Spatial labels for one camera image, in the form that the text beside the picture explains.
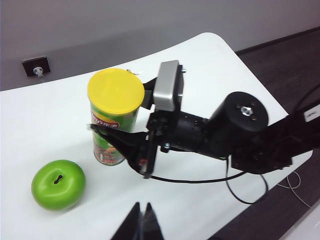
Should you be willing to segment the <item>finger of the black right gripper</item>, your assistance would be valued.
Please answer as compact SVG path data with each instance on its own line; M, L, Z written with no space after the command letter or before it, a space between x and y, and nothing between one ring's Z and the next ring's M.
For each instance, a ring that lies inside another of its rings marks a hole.
M129 77L126 82L126 110L136 110L139 107L150 110L154 104L153 93L157 77L148 82L139 83L138 73L133 73L130 69L126 69L126 71L130 75L135 75L135 77Z
M100 124L90 123L88 130L113 145L127 159L129 166L137 173L141 172L138 162L141 159L143 145L146 140L146 132L126 132L117 128L112 128Z

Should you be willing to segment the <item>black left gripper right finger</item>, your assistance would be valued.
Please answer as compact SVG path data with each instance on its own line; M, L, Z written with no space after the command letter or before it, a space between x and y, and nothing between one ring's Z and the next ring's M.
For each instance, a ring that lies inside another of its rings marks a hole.
M147 203L143 216L143 239L164 240L161 227L150 202Z

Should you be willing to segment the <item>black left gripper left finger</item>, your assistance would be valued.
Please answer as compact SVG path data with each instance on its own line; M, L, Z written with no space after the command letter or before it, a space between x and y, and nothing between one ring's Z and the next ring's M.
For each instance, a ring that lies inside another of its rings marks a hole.
M111 240L140 239L140 204L136 202Z

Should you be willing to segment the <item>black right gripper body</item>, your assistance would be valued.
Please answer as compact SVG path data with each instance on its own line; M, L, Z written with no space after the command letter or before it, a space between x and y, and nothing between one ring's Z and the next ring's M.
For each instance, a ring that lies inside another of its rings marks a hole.
M156 110L151 113L146 125L148 129L144 143L143 159L143 178L149 179L154 171L158 146L168 151L182 152L183 150L175 146L173 135L177 127L181 111Z

